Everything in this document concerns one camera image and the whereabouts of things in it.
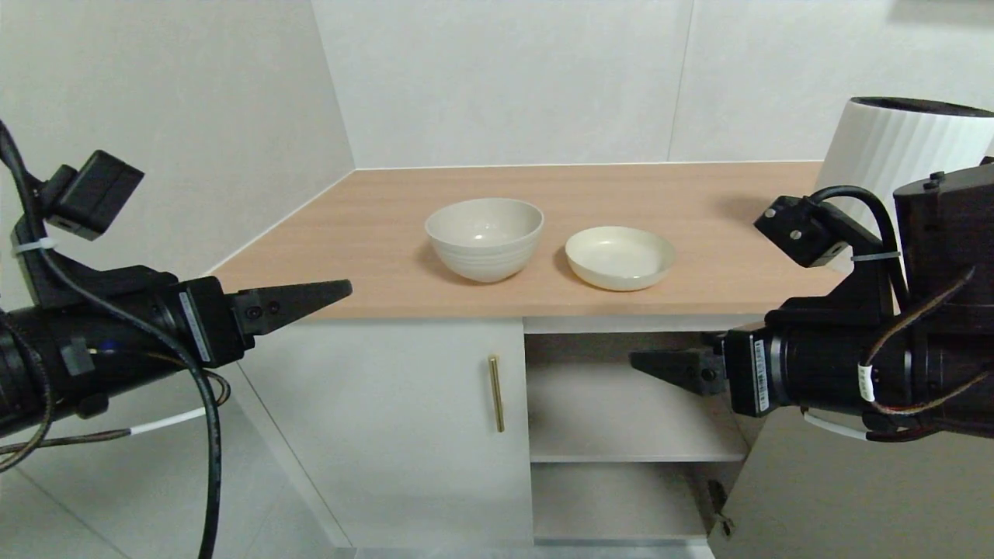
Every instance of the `ribbed white container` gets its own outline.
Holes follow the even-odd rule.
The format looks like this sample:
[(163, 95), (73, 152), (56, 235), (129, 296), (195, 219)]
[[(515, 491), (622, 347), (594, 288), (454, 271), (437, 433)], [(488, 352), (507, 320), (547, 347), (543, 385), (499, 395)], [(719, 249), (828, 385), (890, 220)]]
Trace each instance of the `ribbed white container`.
[[(994, 112), (941, 101), (902, 97), (853, 97), (835, 129), (815, 190), (853, 184), (873, 191), (887, 205), (898, 229), (892, 193), (934, 171), (980, 164), (994, 140)], [(831, 203), (879, 233), (867, 207), (857, 200)], [(849, 271), (851, 251), (832, 261)]]

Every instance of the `sticker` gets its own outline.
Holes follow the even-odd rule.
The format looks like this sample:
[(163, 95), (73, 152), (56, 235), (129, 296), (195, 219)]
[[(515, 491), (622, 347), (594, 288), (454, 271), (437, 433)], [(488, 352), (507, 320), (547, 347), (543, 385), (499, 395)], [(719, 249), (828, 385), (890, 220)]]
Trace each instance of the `sticker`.
[(766, 348), (762, 340), (752, 343), (752, 361), (755, 365), (755, 392), (759, 397), (759, 410), (765, 412), (769, 408), (769, 387), (766, 386)]
[(190, 325), (190, 333), (193, 334), (193, 341), (197, 343), (197, 351), (200, 352), (200, 359), (207, 363), (211, 360), (211, 354), (207, 351), (207, 343), (204, 341), (204, 333), (200, 331), (200, 320), (197, 320), (197, 313), (194, 312), (193, 303), (190, 302), (190, 296), (185, 291), (180, 291), (180, 304), (183, 305), (183, 313), (187, 315), (187, 323)]

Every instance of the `wooden countertop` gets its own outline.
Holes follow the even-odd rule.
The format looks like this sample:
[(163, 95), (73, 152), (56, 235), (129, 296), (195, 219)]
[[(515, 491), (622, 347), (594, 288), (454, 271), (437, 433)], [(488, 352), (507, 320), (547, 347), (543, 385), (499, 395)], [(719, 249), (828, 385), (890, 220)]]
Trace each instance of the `wooden countertop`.
[[(820, 163), (690, 163), (357, 171), (215, 272), (225, 290), (351, 280), (314, 314), (344, 317), (764, 313), (828, 292), (841, 276), (803, 269), (752, 226), (781, 194), (811, 192)], [(516, 276), (462, 279), (434, 255), (424, 220), (480, 197), (527, 200), (546, 214), (540, 247)], [(581, 282), (563, 245), (599, 225), (656, 232), (677, 263), (659, 284), (618, 293)]]

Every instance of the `white plate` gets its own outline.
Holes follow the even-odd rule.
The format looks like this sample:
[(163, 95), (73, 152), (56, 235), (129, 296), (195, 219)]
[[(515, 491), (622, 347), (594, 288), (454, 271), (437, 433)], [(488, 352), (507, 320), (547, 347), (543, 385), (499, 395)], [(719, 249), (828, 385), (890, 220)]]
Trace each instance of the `white plate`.
[(630, 227), (584, 229), (566, 242), (570, 268), (581, 280), (612, 291), (653, 286), (666, 276), (677, 251), (662, 237)]

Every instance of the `door handle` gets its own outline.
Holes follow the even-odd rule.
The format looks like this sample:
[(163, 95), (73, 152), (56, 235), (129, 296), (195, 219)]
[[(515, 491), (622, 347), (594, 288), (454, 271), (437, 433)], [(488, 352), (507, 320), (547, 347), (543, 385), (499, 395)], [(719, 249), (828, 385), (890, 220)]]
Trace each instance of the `door handle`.
[(497, 433), (504, 433), (504, 400), (500, 397), (500, 370), (497, 356), (490, 356), (490, 389), (494, 396), (494, 413), (497, 414)]

